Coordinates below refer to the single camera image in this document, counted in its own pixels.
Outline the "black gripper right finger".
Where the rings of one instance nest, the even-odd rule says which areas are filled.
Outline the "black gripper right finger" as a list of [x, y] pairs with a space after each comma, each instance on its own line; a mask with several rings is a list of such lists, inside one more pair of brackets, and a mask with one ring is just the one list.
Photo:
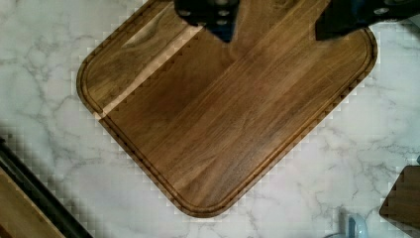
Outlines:
[[317, 41], [344, 37], [384, 21], [418, 15], [420, 0], [331, 0], [315, 24]]

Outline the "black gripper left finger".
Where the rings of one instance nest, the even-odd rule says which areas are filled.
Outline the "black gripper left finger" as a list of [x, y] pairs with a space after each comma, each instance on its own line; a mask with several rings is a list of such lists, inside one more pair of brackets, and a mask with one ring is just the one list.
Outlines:
[[232, 41], [240, 0], [173, 0], [176, 14], [191, 26], [202, 26], [224, 43]]

